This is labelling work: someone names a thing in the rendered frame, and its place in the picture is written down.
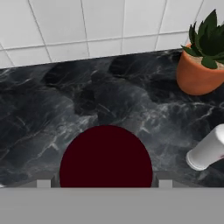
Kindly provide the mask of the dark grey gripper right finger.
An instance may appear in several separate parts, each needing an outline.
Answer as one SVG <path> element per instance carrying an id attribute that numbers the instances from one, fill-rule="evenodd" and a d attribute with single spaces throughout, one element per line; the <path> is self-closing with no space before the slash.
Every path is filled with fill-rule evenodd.
<path id="1" fill-rule="evenodd" d="M 158 188 L 186 188 L 195 187 L 195 184 L 170 171 L 154 171 L 152 186 Z"/>

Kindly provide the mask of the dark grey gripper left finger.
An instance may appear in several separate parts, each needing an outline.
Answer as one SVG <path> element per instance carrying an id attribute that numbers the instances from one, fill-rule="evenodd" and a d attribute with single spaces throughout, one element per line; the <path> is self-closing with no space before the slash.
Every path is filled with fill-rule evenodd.
<path id="1" fill-rule="evenodd" d="M 56 173 L 41 173 L 36 177 L 23 181 L 19 187 L 53 188 L 60 186 L 60 177 Z"/>

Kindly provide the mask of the dark red round drink can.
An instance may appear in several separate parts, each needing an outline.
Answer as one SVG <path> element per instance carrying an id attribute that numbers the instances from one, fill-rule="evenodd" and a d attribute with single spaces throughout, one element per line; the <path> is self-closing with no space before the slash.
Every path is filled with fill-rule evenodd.
<path id="1" fill-rule="evenodd" d="M 59 168 L 62 187 L 150 187 L 152 176 L 144 144 L 114 125 L 80 133 L 66 148 Z"/>

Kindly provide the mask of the potted plant in terracotta pot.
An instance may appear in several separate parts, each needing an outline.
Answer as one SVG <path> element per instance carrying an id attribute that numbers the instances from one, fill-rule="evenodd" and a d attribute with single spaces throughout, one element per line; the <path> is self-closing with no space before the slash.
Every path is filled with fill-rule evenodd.
<path id="1" fill-rule="evenodd" d="M 211 93 L 224 83 L 224 24 L 218 25 L 216 10 L 199 28 L 191 24 L 188 35 L 177 66 L 178 86 L 189 95 Z"/>

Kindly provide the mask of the white cylindrical drink bottle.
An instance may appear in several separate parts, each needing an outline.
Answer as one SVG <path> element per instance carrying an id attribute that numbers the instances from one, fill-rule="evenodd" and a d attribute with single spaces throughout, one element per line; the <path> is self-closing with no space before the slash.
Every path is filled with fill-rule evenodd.
<path id="1" fill-rule="evenodd" d="M 204 171 L 209 165 L 223 158 L 224 123 L 216 126 L 185 156 L 187 164 L 195 171 Z"/>

